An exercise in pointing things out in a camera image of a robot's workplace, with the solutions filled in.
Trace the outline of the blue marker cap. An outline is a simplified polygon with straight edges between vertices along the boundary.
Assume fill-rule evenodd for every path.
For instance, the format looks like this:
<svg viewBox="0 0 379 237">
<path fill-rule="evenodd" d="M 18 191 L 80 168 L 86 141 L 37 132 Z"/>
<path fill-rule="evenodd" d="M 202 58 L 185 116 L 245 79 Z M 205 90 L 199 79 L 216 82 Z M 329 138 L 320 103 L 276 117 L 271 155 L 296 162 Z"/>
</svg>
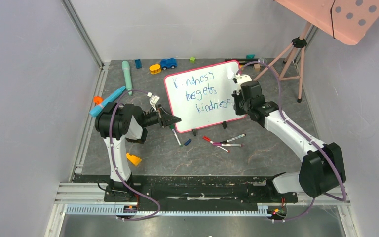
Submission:
<svg viewBox="0 0 379 237">
<path fill-rule="evenodd" d="M 192 141 L 191 139 L 188 139 L 188 140 L 184 143 L 184 145 L 185 145 L 185 146 L 189 145 L 189 144 L 191 143 L 191 141 Z"/>
</svg>

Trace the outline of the pink framed whiteboard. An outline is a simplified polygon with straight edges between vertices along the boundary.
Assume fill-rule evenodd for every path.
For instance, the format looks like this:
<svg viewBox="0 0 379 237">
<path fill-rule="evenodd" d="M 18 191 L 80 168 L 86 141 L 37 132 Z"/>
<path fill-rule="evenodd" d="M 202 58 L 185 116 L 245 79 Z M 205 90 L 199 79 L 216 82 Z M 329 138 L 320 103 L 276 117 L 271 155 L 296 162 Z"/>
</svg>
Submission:
<svg viewBox="0 0 379 237">
<path fill-rule="evenodd" d="M 235 60 L 192 69 L 164 78 L 171 113 L 181 119 L 178 133 L 244 118 L 235 113 L 232 93 L 239 63 Z"/>
</svg>

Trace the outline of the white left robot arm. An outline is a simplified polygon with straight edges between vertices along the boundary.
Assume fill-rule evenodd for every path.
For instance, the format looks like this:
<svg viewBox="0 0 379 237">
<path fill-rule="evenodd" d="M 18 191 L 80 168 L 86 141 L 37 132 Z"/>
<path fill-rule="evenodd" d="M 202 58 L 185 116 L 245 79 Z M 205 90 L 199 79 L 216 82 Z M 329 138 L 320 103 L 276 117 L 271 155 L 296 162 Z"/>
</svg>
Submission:
<svg viewBox="0 0 379 237">
<path fill-rule="evenodd" d="M 123 201 L 135 196 L 135 187 L 128 164 L 126 142 L 143 144 L 147 138 L 147 127 L 158 124 L 165 128 L 182 119 L 155 105 L 149 111 L 133 104 L 119 105 L 109 102 L 97 115 L 95 128 L 103 138 L 109 154 L 109 192 L 117 194 Z"/>
</svg>

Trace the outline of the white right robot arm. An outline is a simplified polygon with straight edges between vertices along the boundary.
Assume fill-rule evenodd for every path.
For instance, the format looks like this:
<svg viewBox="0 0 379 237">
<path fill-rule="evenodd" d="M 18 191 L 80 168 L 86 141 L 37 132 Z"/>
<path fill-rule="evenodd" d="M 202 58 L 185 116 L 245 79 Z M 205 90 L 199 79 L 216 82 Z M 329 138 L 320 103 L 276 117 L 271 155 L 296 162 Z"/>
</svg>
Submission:
<svg viewBox="0 0 379 237">
<path fill-rule="evenodd" d="M 340 187 L 346 200 L 342 150 L 335 142 L 327 144 L 311 136 L 293 122 L 279 106 L 267 102 L 257 81 L 233 79 L 237 89 L 232 93 L 237 115 L 248 115 L 262 128 L 276 135 L 300 159 L 298 172 L 275 175 L 271 185 L 266 186 L 265 195 L 271 201 L 279 201 L 285 193 L 304 192 L 311 198 L 329 196 L 329 191 Z"/>
</svg>

